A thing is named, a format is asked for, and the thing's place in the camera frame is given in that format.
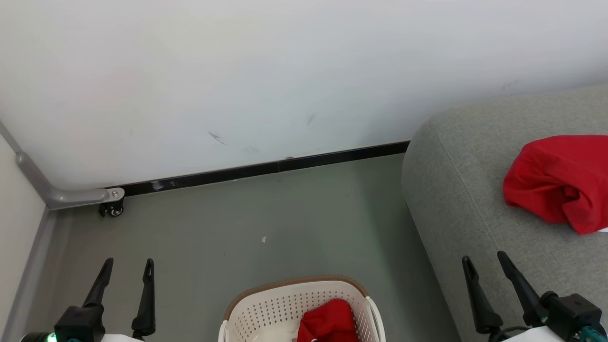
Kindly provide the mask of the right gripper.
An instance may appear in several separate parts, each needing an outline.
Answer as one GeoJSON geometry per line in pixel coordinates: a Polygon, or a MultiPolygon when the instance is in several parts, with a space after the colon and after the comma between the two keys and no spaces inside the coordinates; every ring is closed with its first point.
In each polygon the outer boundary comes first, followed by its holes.
{"type": "MultiPolygon", "coordinates": [[[[608,333],[601,324],[602,311],[599,307],[580,294],[558,296],[552,291],[545,292],[540,303],[540,296],[507,253],[498,251],[497,257],[519,299],[526,325],[545,324],[564,342],[608,342],[608,333]]],[[[485,296],[479,283],[479,274],[469,256],[462,257],[462,266],[475,331],[481,335],[497,335],[503,320],[485,296]]]]}

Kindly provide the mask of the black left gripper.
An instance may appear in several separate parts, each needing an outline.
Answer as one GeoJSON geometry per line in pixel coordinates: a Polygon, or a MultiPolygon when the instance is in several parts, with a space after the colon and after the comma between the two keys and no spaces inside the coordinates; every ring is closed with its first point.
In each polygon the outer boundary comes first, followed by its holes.
{"type": "MultiPolygon", "coordinates": [[[[57,342],[101,342],[105,336],[102,300],[109,285],[114,259],[107,258],[83,307],[69,306],[54,325],[57,342]]],[[[148,258],[142,277],[143,291],[137,315],[131,323],[132,338],[145,338],[156,331],[154,261],[148,258]]]]}

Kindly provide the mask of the plain red garment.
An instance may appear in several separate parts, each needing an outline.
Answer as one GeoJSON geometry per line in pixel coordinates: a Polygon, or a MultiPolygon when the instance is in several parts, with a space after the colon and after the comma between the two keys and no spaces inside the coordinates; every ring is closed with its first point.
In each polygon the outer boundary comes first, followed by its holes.
{"type": "Polygon", "coordinates": [[[608,135],[526,144],[503,181],[506,204],[587,235],[608,227],[608,135]]]}

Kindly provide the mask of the red jersey number 23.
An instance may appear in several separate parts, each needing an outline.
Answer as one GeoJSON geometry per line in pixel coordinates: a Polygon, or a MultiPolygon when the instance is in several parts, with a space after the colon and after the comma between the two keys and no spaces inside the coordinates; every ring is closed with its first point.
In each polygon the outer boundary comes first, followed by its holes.
{"type": "Polygon", "coordinates": [[[304,313],[296,342],[359,342],[349,303],[334,299],[304,313]]]}

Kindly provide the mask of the grey fabric sofa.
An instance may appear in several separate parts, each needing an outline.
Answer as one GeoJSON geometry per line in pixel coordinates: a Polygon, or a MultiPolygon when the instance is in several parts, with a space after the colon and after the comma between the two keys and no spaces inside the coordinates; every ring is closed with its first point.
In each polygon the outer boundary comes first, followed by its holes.
{"type": "Polygon", "coordinates": [[[488,342],[474,329],[463,256],[504,326],[524,323],[500,250],[538,294],[581,294],[594,303],[608,330],[608,233],[580,236],[503,198],[504,176],[522,147],[567,134],[608,134],[608,85],[455,107],[428,119],[410,141],[402,192],[462,342],[488,342]]]}

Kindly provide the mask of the black caster wheel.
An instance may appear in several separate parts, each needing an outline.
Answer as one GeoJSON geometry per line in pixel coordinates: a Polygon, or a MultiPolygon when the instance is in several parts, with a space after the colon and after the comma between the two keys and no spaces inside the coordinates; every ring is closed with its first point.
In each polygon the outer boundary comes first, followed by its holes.
{"type": "Polygon", "coordinates": [[[101,217],[111,216],[118,217],[124,211],[124,199],[111,203],[102,203],[98,207],[98,213],[101,217]]]}

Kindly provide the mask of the grey metal leg with caster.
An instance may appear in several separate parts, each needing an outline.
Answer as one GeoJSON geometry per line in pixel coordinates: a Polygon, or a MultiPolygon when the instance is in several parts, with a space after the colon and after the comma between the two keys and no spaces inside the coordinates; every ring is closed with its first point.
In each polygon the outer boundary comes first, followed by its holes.
{"type": "Polygon", "coordinates": [[[93,205],[97,205],[99,209],[99,205],[102,203],[118,201],[126,196],[123,188],[98,188],[76,191],[56,188],[48,181],[32,158],[19,146],[2,121],[0,121],[0,135],[2,135],[15,152],[15,161],[18,169],[32,184],[49,210],[63,210],[93,205]]]}

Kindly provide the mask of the cream perforated laundry basket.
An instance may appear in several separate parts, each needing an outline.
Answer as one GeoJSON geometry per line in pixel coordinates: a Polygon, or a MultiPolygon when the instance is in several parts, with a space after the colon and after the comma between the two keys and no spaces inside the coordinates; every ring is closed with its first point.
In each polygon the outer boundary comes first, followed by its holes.
{"type": "Polygon", "coordinates": [[[293,278],[242,292],[228,306],[217,342],[296,342],[304,314],[336,299],[349,304],[359,342],[387,342],[367,290],[341,275],[293,278]]]}

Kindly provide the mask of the black wall baseboard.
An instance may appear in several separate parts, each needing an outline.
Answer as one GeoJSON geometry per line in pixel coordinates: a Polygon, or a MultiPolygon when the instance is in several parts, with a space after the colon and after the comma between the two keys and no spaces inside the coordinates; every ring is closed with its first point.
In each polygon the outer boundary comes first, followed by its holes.
{"type": "Polygon", "coordinates": [[[124,190],[124,195],[126,197],[165,192],[175,189],[193,188],[196,186],[235,181],[243,178],[308,169],[322,165],[340,164],[343,162],[352,161],[355,162],[358,160],[401,154],[407,151],[409,143],[410,141],[403,141],[365,147],[361,149],[343,150],[334,153],[287,158],[277,162],[274,161],[264,164],[247,165],[245,167],[184,175],[182,177],[163,178],[159,180],[125,184],[120,185],[119,187],[124,190]]]}

